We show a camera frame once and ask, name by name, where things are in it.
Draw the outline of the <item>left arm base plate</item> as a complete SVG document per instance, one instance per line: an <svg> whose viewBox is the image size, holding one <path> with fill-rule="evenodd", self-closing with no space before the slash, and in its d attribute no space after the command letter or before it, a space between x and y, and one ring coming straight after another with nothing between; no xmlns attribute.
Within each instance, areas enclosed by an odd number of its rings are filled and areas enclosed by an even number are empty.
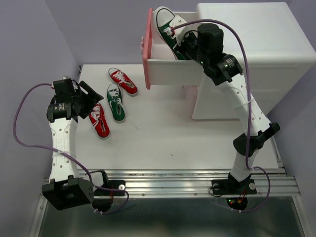
<svg viewBox="0 0 316 237"><path fill-rule="evenodd" d="M92 182L92 173L101 173L102 185L95 186ZM99 169L88 172L86 174L91 182L89 187L89 195L93 198L93 212L99 215L110 215L119 212L128 202L129 193L125 190L124 180L109 180L105 170ZM114 197L124 197L126 200L119 206L114 208Z"/></svg>

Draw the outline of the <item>red sneaker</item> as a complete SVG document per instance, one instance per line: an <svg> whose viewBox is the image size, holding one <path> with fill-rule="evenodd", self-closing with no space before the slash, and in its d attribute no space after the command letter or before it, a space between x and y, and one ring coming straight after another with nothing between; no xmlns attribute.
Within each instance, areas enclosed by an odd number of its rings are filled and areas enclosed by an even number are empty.
<svg viewBox="0 0 316 237"><path fill-rule="evenodd" d="M122 87L129 96L138 95L138 88L135 83L122 70L111 67L108 69L111 80Z"/></svg>
<svg viewBox="0 0 316 237"><path fill-rule="evenodd" d="M93 107L92 112L88 115L88 117L98 137L101 139L107 139L111 132L105 118L103 107L100 103L97 103Z"/></svg>

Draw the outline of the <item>red sneaker near left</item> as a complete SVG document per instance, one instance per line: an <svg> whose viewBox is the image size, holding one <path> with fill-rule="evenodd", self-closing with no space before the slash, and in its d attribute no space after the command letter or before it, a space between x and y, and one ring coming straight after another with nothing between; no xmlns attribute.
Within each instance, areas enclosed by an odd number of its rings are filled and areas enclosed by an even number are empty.
<svg viewBox="0 0 316 237"><path fill-rule="evenodd" d="M100 103L97 103L93 107L92 112L88 115L88 117L98 137L101 139L107 139L111 132L105 118L103 107Z"/></svg>

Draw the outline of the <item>red sneaker far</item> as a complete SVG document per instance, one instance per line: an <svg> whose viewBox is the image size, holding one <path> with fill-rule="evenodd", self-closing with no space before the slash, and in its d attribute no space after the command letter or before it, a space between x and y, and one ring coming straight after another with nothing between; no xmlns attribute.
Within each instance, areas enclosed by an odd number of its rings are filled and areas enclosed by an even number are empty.
<svg viewBox="0 0 316 237"><path fill-rule="evenodd" d="M122 87L129 96L138 95L138 88L135 83L122 70L111 67L108 69L111 80Z"/></svg>

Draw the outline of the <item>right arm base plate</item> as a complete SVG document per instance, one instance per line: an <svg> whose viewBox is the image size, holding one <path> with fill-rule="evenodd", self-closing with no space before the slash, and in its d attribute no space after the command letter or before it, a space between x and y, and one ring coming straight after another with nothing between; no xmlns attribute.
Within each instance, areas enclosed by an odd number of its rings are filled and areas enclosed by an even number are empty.
<svg viewBox="0 0 316 237"><path fill-rule="evenodd" d="M215 198L228 196L226 198L227 207L239 212L245 211L247 208L247 195L257 194L253 179L248 179L241 183L229 179L212 180L208 190L209 194Z"/></svg>

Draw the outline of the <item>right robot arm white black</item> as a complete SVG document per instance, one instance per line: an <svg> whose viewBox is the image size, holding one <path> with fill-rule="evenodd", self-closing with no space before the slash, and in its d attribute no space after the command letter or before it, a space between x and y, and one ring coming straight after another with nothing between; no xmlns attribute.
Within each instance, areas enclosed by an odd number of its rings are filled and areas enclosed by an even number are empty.
<svg viewBox="0 0 316 237"><path fill-rule="evenodd" d="M264 143L280 126L262 112L250 92L249 74L238 60L223 52L223 31L212 23L200 24L197 36L185 36L186 55L200 64L204 74L226 96L243 127L243 134L233 141L236 150L234 165L228 178L216 180L215 193L235 194L249 187L252 164Z"/></svg>

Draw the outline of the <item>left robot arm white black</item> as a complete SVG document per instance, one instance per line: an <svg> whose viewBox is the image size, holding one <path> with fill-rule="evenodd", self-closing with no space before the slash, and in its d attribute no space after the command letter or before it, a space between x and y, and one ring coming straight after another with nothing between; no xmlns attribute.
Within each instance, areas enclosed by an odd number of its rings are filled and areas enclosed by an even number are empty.
<svg viewBox="0 0 316 237"><path fill-rule="evenodd" d="M43 196L57 210L93 202L93 189L106 194L110 182L102 177L93 184L80 177L76 164L76 130L78 118L85 119L103 96L86 82L62 79L53 82L55 95L46 113L52 134L52 169Z"/></svg>

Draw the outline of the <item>aluminium mounting rail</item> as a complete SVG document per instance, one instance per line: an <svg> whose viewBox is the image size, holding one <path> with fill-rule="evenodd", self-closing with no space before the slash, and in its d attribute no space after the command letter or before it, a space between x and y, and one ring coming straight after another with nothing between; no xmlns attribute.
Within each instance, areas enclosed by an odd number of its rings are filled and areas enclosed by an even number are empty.
<svg viewBox="0 0 316 237"><path fill-rule="evenodd" d="M212 181L226 179L230 168L217 168L213 165L196 168L186 165L175 167L171 160L166 164L159 161L136 163L125 160L114 165L94 163L86 165L92 173L95 184L101 183L101 176L95 171L105 170L110 180L124 180L130 198L207 198ZM301 195L295 177L288 176L277 160L277 168L266 169L268 175L260 170L252 172L256 185L256 198L298 197Z"/></svg>

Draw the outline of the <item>green sneaker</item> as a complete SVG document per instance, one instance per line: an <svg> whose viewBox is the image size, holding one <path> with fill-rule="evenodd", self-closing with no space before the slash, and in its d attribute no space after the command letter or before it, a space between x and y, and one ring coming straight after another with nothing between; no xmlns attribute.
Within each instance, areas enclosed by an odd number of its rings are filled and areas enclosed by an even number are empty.
<svg viewBox="0 0 316 237"><path fill-rule="evenodd" d="M175 15L168 7L160 6L153 13L154 27L158 36L168 45L173 55L178 60L188 60L189 58L185 55L181 49L181 44L178 45L176 40L172 40L163 31L167 27L177 27L186 23L187 21L179 15Z"/></svg>
<svg viewBox="0 0 316 237"><path fill-rule="evenodd" d="M106 96L114 121L117 123L123 122L126 118L126 113L119 86L114 83L110 84L107 88Z"/></svg>

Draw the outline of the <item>white shoe cabinet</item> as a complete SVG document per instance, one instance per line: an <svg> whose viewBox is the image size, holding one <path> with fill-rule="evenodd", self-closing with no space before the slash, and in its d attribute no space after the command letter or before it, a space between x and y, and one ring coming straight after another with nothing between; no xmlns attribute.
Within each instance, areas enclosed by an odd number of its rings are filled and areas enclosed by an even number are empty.
<svg viewBox="0 0 316 237"><path fill-rule="evenodd" d="M315 50L285 2L199 3L181 17L223 22L224 52L249 71L251 93L264 114L316 62Z"/></svg>

